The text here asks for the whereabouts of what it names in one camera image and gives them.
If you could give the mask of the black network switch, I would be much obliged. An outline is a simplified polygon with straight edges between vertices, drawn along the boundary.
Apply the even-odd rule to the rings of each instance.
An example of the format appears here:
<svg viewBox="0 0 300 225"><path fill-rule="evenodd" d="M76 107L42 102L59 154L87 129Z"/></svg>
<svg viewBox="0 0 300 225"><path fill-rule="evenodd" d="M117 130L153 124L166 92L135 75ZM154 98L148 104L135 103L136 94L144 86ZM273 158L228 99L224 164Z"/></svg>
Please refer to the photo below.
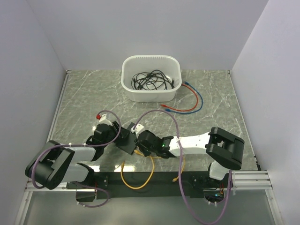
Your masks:
<svg viewBox="0 0 300 225"><path fill-rule="evenodd" d="M130 131L130 129L134 126L134 123L130 123L129 126L126 128ZM135 145L136 135L130 131L128 138L117 138L115 143L115 146L124 152L128 153L129 155L132 155L136 145Z"/></svg>

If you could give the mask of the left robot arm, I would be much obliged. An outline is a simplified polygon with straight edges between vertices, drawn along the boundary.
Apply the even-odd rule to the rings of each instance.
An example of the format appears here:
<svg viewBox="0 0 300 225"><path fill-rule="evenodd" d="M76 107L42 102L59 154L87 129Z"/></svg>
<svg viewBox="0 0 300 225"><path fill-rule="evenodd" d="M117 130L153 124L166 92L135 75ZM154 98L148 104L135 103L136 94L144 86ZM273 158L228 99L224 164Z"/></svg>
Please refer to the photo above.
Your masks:
<svg viewBox="0 0 300 225"><path fill-rule="evenodd" d="M95 172L83 161L96 161L104 153L105 143L114 140L115 146L132 154L135 148L132 139L131 123L127 128L121 128L119 136L118 122L112 124L99 123L94 128L94 133L87 141L86 146L70 147L50 140L41 149L41 154L46 149L52 149L44 154L37 163L35 169L35 182L52 190L62 182L78 182L83 188L89 188L95 183Z"/></svg>

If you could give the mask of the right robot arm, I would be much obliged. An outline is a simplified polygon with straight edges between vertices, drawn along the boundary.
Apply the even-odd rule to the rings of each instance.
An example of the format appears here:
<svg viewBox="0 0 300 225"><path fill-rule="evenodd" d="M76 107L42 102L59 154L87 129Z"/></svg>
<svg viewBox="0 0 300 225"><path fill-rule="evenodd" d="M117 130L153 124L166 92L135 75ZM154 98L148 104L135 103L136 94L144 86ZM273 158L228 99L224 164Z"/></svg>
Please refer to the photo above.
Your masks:
<svg viewBox="0 0 300 225"><path fill-rule="evenodd" d="M167 136L159 138L138 124L131 128L136 135L135 145L144 156L155 154L161 158L176 158L182 155L207 154L214 161L209 167L206 181L217 187L230 170L240 170L245 141L219 127L194 136Z"/></svg>

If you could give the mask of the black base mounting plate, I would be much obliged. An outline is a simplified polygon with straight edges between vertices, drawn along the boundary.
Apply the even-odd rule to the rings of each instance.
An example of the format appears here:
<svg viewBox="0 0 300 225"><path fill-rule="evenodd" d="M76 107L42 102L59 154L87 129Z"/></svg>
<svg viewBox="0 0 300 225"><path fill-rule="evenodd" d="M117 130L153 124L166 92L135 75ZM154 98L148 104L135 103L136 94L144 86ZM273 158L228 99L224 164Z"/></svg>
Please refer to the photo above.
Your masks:
<svg viewBox="0 0 300 225"><path fill-rule="evenodd" d="M68 182L68 188L93 189L91 192L77 192L79 202L92 202L94 199L105 199L106 194L97 188L106 190L111 198L121 197L170 197L180 196L180 187L185 196L206 198L211 202L221 202L224 189L233 187L228 174L222 180L209 177L208 172L184 171L181 180L173 181L177 172L95 172L94 185Z"/></svg>

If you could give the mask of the white plastic tub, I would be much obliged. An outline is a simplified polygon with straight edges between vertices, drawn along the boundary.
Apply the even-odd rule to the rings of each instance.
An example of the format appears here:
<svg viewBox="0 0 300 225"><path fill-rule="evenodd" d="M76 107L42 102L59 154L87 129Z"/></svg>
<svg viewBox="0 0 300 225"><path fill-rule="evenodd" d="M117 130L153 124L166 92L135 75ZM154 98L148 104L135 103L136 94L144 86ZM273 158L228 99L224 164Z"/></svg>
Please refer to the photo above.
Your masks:
<svg viewBox="0 0 300 225"><path fill-rule="evenodd" d="M134 76L138 73L163 72L173 83L149 84L149 88L134 89ZM175 97L181 87L182 77L179 62L167 55L134 55L130 56L122 64L121 85L128 98L135 102L167 102Z"/></svg>

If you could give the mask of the aluminium frame rail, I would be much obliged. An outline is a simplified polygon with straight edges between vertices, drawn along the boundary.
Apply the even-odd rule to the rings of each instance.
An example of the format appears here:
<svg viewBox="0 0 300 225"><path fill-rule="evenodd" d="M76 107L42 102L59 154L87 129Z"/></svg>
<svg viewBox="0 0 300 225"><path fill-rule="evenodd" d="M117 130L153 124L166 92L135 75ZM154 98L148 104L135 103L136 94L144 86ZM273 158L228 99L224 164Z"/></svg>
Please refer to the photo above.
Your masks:
<svg viewBox="0 0 300 225"><path fill-rule="evenodd" d="M240 171L233 172L233 190L270 190L273 189L267 171ZM82 187L70 188L67 183L59 184L53 190L47 188L37 189L28 181L25 187L25 192L91 192L93 189L86 189Z"/></svg>

